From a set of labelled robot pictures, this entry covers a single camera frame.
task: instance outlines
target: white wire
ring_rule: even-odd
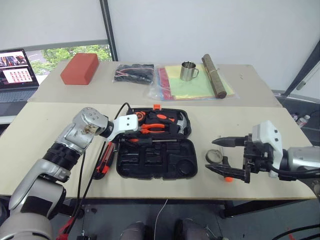
[[[162,208],[161,208],[160,211],[158,212],[158,215],[156,216],[155,224],[154,224],[154,236],[153,236],[153,240],[156,240],[156,229],[157,229],[157,222],[158,222],[159,215],[160,215],[160,213],[162,212],[162,210],[165,208],[167,202],[168,202],[168,199],[165,200],[164,205],[162,206]]]

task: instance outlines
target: metal cup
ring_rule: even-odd
[[[196,68],[196,64],[191,61],[185,61],[181,64],[180,79],[183,81],[190,81],[196,78],[199,74],[199,69]]]

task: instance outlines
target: window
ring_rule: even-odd
[[[27,51],[26,55],[40,84],[61,60],[71,59],[77,53],[95,53],[99,61],[112,61],[108,44]]]

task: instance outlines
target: floor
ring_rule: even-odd
[[[96,234],[98,240],[118,240],[121,232],[131,223],[142,221],[154,229],[161,204],[103,204],[86,205],[85,216],[77,220],[69,239],[76,239],[82,225],[86,235]],[[208,225],[217,236],[229,240],[271,240],[290,229],[320,223],[318,200],[306,200],[269,210],[222,219],[220,205],[215,204],[168,204],[159,215],[156,240],[172,239],[177,219],[190,218],[201,226]],[[69,218],[57,215],[51,220],[54,236]],[[283,240],[299,240],[319,233],[319,228],[293,233]]]

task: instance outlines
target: white table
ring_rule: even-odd
[[[89,85],[65,85],[60,73],[69,61],[65,60],[49,74],[29,99],[40,103],[89,103],[149,105],[161,103],[148,97],[149,86],[115,82],[115,70],[123,62],[100,62]],[[266,83],[258,76],[251,65],[217,65],[226,81],[237,93],[236,98],[196,101],[165,101],[166,106],[244,106],[282,107]]]
[[[11,195],[25,174],[42,158],[61,131],[83,107],[94,107],[114,118],[120,105],[90,103],[41,103],[29,102],[0,137],[0,195]],[[205,154],[214,148],[211,141],[217,136],[245,136],[252,126],[271,120],[282,134],[283,148],[310,146],[310,142],[281,107],[212,107],[173,106],[187,111],[192,133],[198,173],[191,179],[138,180],[122,178],[112,165],[108,175],[94,180],[89,198],[116,199],[191,199],[191,200],[279,200],[314,198],[313,192],[299,181],[280,181],[269,178],[266,172],[251,175],[250,184],[235,179],[227,183],[223,178],[205,168]],[[103,139],[97,136],[87,149],[83,172],[83,186],[87,185]],[[243,147],[224,148],[231,166],[241,168]],[[78,163],[64,187],[67,197],[77,196]]]

